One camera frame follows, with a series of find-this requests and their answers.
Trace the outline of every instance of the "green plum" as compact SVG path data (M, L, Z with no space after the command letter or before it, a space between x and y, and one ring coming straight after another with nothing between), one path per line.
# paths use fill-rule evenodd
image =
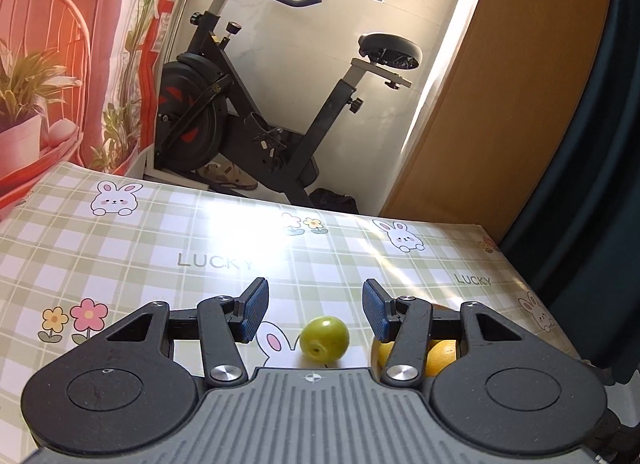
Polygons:
M302 353L310 360L320 364L333 363L349 347L349 330L338 318L321 316L302 329L299 343Z

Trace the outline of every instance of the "dark curtain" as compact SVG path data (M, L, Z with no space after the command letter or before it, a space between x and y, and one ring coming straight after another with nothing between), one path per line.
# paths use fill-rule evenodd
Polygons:
M639 108L640 0L610 0L575 115L500 245L580 355L621 383L640 362Z

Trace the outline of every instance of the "pink curtain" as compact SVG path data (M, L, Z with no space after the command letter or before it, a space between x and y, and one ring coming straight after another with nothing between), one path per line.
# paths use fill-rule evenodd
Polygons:
M0 0L0 209L56 163L124 174L153 142L174 0Z

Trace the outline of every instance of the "wooden panel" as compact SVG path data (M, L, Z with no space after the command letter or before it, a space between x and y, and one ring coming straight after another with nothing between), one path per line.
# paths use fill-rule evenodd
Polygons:
M574 114L609 0L479 0L381 215L500 240Z

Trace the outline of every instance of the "chair backrest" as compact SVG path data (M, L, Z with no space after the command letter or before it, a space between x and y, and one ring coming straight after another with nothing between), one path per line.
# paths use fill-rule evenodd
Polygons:
M69 119L83 129L90 68L89 31L71 0L0 0L0 38L14 57L54 49L56 64L80 86L64 88L62 102L48 105L49 124Z

